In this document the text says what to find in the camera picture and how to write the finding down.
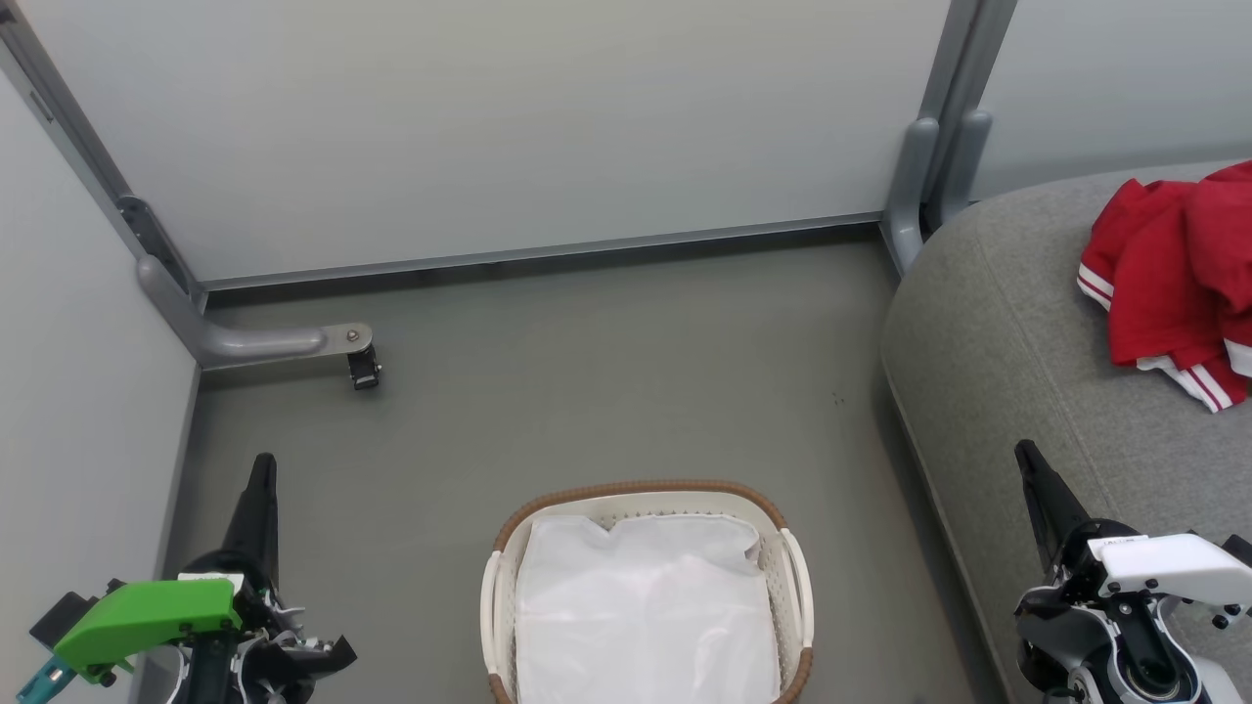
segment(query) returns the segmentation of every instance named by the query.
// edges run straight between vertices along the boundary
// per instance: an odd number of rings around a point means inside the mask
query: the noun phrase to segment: basket handle
[[[496,666],[496,577],[500,575],[500,550],[491,554],[487,569],[482,572],[482,593],[478,601],[478,635],[482,638],[482,661],[487,674],[500,674]]]
[[[791,555],[791,570],[795,572],[795,582],[800,588],[800,618],[804,628],[804,640],[800,646],[813,648],[813,581],[809,580],[809,564],[804,561],[804,551],[800,550],[800,542],[791,535],[791,530],[782,529],[779,532],[782,534],[782,544],[786,545],[786,551]]]

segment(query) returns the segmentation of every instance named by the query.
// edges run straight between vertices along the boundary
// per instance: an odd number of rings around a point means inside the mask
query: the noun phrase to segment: laundry basket
[[[734,516],[760,534],[760,566],[770,595],[782,683],[775,704],[796,701],[813,668],[813,585],[804,552],[782,514],[739,484],[639,481],[542,496],[522,506],[501,529],[482,576],[478,614],[482,658],[497,704],[517,704],[515,588],[536,516],[586,516],[607,530],[621,519],[674,514]]]

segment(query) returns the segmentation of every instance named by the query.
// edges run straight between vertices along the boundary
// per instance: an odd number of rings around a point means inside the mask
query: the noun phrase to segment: teal part
[[[18,704],[48,704],[74,681],[76,674],[65,660],[53,655],[53,659],[39,669],[39,674],[18,690]]]

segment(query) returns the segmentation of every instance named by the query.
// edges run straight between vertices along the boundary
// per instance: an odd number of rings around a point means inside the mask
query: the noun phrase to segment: white wall
[[[943,0],[21,0],[204,281],[858,213]]]
[[[0,69],[13,58],[0,46]],[[66,591],[153,579],[195,363],[135,261],[0,74],[0,696],[49,658],[28,635]],[[120,703],[81,680],[65,704]]]
[[[1147,165],[1252,158],[1252,3],[1018,0],[982,108],[975,199]]]

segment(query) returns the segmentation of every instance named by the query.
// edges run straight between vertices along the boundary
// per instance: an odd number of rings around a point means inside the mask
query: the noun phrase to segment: gray sofa
[[[1106,313],[1079,293],[1092,222],[1127,178],[1194,180],[1218,165],[1074,179],[974,205],[900,283],[883,360],[1010,700],[1013,609],[1042,571],[1013,458],[1034,440],[1093,516],[1159,535],[1252,539],[1252,402],[1209,413],[1161,372],[1109,362]],[[1173,631],[1252,698],[1252,624],[1218,631],[1183,606]]]

